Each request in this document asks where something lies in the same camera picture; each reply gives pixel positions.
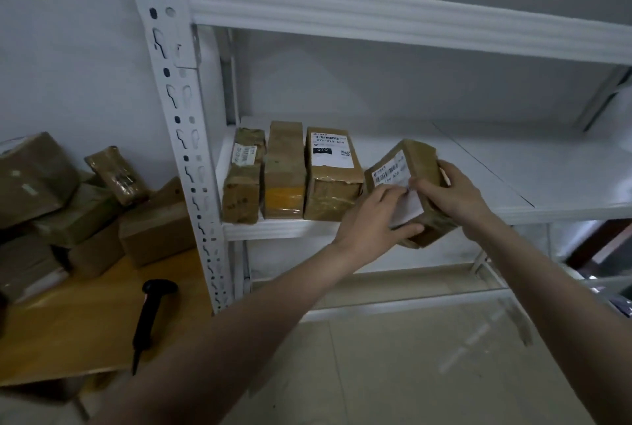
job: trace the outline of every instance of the shelf board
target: shelf board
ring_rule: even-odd
[[[439,0],[188,0],[193,22],[632,64],[632,27]]]
[[[529,220],[533,211],[526,200],[491,173],[478,160],[468,154],[461,146],[441,133],[428,121],[367,119],[354,117],[329,117],[322,115],[283,115],[282,117],[244,117],[242,127],[264,129],[269,133],[271,120],[297,120],[307,126],[326,126],[347,129],[353,146],[363,168],[373,166],[391,148],[403,138],[426,142],[437,148],[438,156],[456,164],[481,189],[487,203],[505,219],[519,223]],[[233,146],[234,127],[227,132],[217,165],[219,190],[228,171]],[[307,236],[332,236],[336,233],[338,222],[307,220],[260,220],[255,225],[224,224],[224,236],[227,240],[256,240],[263,238],[298,238]]]
[[[534,205],[533,223],[632,217],[632,154],[551,124],[438,128]]]

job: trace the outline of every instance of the tile floor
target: tile floor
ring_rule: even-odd
[[[344,282],[322,306],[494,286],[466,268]],[[498,302],[299,325],[223,425],[592,424],[538,334]],[[122,375],[106,393],[115,393]],[[94,413],[102,397],[83,397]],[[0,398],[0,424],[75,425],[72,408]]]

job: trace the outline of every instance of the barcode scanner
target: barcode scanner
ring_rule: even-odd
[[[131,363],[132,375],[136,375],[140,354],[152,345],[152,327],[162,296],[167,293],[178,292],[178,284],[165,278],[153,278],[143,284],[142,290],[145,293],[145,302],[140,311],[134,339],[131,342],[134,348],[134,358]]]

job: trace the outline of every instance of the wooden table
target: wooden table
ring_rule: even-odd
[[[150,278],[168,278],[179,293],[166,295],[156,317],[149,360],[193,324],[212,316],[197,250],[141,269],[123,257],[101,277],[69,278],[6,311],[0,335],[0,387],[131,367],[131,339]]]

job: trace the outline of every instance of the forearm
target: forearm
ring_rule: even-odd
[[[516,294],[598,423],[632,422],[630,325],[497,218],[477,242]]]
[[[288,333],[353,270],[329,245],[213,317],[193,341],[178,343],[133,378],[125,398],[99,419],[117,423],[217,423]]]

